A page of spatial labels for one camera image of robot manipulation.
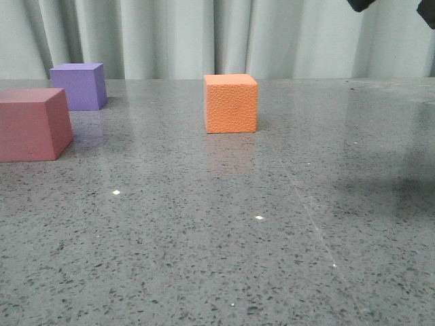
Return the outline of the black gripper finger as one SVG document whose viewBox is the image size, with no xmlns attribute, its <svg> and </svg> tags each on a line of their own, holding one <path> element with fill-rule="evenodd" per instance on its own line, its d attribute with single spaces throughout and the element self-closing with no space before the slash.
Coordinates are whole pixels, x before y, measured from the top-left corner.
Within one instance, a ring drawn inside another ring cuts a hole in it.
<svg viewBox="0 0 435 326">
<path fill-rule="evenodd" d="M 421 0 L 417 13 L 431 29 L 435 28 L 435 0 Z"/>
<path fill-rule="evenodd" d="M 355 12 L 363 12 L 374 3 L 375 0 L 347 0 L 347 2 Z"/>
</svg>

